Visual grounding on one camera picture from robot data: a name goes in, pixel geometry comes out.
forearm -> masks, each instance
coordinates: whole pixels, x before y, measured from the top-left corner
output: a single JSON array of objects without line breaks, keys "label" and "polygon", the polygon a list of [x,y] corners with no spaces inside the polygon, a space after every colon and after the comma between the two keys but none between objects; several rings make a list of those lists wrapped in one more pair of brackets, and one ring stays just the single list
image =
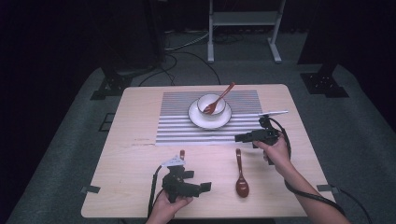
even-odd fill
[{"label": "forearm", "polygon": [[[294,189],[321,196],[294,166],[290,166],[280,173]],[[296,195],[296,198],[313,223],[349,223],[343,214],[329,204],[300,195]]]}]

white bowl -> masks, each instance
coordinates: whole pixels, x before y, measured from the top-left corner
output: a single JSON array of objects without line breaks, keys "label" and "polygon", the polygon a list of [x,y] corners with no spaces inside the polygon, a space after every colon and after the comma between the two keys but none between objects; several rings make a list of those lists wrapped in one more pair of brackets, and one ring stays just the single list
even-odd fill
[{"label": "white bowl", "polygon": [[203,114],[203,116],[205,116],[207,119],[216,119],[218,117],[221,116],[221,114],[224,112],[226,103],[224,101],[224,99],[220,99],[218,101],[218,104],[216,105],[216,109],[215,111],[213,111],[213,113],[210,114],[206,114],[204,113],[205,108],[214,103],[215,101],[217,101],[219,99],[219,95],[216,94],[206,94],[203,95],[201,98],[198,99],[198,110]]}]

hand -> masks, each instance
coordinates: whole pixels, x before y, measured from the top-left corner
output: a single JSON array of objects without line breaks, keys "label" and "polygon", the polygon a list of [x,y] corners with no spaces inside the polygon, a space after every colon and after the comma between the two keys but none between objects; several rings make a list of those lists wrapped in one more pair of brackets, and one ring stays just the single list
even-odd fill
[{"label": "hand", "polygon": [[192,202],[192,198],[178,196],[174,203],[170,203],[168,197],[169,195],[165,190],[158,195],[157,201],[146,223],[165,224],[175,216],[178,210]]},{"label": "hand", "polygon": [[279,132],[279,138],[272,146],[260,141],[253,141],[253,144],[256,147],[263,149],[264,159],[268,161],[268,158],[270,158],[274,163],[276,170],[281,175],[283,175],[285,169],[292,166],[288,152],[288,145],[286,144],[283,133]]}]

black tape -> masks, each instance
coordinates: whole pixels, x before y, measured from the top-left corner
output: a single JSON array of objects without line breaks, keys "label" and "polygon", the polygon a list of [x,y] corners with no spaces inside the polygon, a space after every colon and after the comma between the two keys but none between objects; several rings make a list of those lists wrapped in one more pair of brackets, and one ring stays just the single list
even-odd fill
[{"label": "black tape", "polygon": [[100,188],[96,186],[88,186],[88,187],[82,187],[81,188],[81,193],[87,194],[87,192],[91,193],[99,193]]},{"label": "black tape", "polygon": [[317,185],[318,191],[331,191],[333,194],[340,193],[338,188],[332,187],[330,185]]}]

metal shelf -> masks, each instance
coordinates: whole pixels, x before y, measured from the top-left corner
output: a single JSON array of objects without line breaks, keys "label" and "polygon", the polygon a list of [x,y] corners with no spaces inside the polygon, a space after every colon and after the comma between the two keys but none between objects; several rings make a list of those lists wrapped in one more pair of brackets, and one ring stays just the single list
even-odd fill
[{"label": "metal shelf", "polygon": [[214,12],[213,25],[275,25],[276,11]]},{"label": "metal shelf", "polygon": [[274,31],[267,39],[268,46],[276,63],[282,63],[275,44],[277,31],[282,20],[283,8],[286,0],[281,0],[278,11],[250,11],[250,12],[214,12],[213,0],[209,1],[209,39],[207,41],[207,61],[215,61],[213,45],[213,27],[231,25],[273,25]]}]

